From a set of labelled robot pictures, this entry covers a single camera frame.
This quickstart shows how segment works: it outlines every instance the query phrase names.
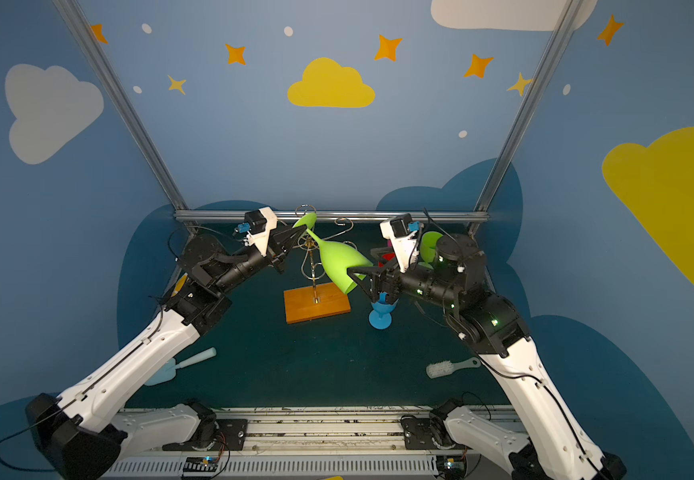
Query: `metal pole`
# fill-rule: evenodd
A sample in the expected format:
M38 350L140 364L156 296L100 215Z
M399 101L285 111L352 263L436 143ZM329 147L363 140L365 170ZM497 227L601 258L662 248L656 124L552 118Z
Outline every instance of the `metal pole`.
M242 222L243 210L177 210L174 218L180 222L198 222L198 223L233 223ZM414 220L426 222L427 217L423 212L377 212L377 211L339 211L318 210L318 222L330 222L339 218L346 218L356 223L378 223L387 220L393 216L411 214ZM480 223L488 220L486 212L430 212L432 220L438 223L446 224L470 224ZM283 221L297 221L301 218L301 212L295 210L275 210L275 215Z
M566 50L571 35L573 34L573 23L576 20L576 14L582 2L585 0L568 0L563 12L560 14L555 30L547 43L544 53L542 54L539 65L534 72L534 81L529 84L528 93L523 98L520 108L515 116L515 121L510 128L510 133L507 135L504 146L499 152L499 156L488 175L480 197L477 198L475 211L485 212L491 206L491 201L494 199L497 188L502 179L504 179L507 168L510 166L512 158L515 156L518 146L521 144L523 135L528 129L528 124L539 106L542 95L546 90L546 86L550 83L552 74L555 72L560 58ZM475 235L478 224L470 224L467 229L470 235Z
M186 210L189 208L187 202L184 201L174 178L171 177L171 173L160 157L155 143L142 125L142 120L134 110L134 106L124 93L121 80L115 74L112 63L104 54L102 47L89 28L88 20L86 20L80 5L75 0L54 0L54 6L70 29L72 36L75 37L75 41L86 56L88 63L92 65L92 69L99 77L99 81L102 82L104 90L110 95L115 108L121 114L123 122L142 150L144 159L150 164L150 168L155 173L155 177L158 178L160 186L165 190L171 204L177 210Z

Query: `wooden board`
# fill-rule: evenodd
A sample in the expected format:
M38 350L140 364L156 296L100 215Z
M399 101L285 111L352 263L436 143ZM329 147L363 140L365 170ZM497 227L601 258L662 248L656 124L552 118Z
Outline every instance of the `wooden board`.
M323 283L317 287L320 298L318 303L313 302L311 286L283 292L286 323L305 322L350 312L349 298L335 284Z

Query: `robotic arm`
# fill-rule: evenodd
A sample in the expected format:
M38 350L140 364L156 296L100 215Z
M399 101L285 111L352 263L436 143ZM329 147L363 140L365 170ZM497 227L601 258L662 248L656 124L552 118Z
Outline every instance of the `robotic arm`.
M283 261L306 226L278 226L265 207L246 213L245 247L228 254L215 236L195 236L179 258L188 280L120 352L59 397L35 397L26 413L35 446L67 480L99 478L118 459L153 447L215 441L213 412L197 403L168 410L118 410L170 358L217 325L240 283Z
M385 220L381 232L395 258L348 274L371 302L380 293L390 304L405 294L441 306L448 326L488 367L528 431L508 432L449 400L431 415L438 446L472 448L515 480L620 480L626 468L603 454L573 417L515 306L486 288L484 252L469 236L454 234L438 240L430 265L414 263L421 230L409 214Z

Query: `light blue dustpan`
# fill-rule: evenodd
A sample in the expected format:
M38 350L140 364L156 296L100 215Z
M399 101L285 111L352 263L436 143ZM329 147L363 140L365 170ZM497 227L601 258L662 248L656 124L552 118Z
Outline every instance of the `light blue dustpan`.
M168 362L166 362L166 365L161 366L160 370L155 372L152 377L150 377L149 380L147 380L144 385L146 386L153 386L157 385L158 383L163 383L163 382L168 382L169 380L173 380L175 376L177 376L177 369L184 368L186 366L194 365L198 362L202 362L203 360L208 360L212 357L217 356L217 349L211 347L208 350L204 350L197 355L191 356L187 360L183 360L182 362L179 362L177 364L177 361L174 359L169 359Z

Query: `white cloud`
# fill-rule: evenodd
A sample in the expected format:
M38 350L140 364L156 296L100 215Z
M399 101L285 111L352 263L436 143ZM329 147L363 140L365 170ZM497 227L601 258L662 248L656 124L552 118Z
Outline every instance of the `white cloud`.
M592 14L597 0L583 0L573 27L579 28ZM448 28L497 30L555 29L566 0L432 0L432 18Z
M17 157L48 160L102 114L102 92L62 67L14 65L6 74L6 101L16 121L8 140Z

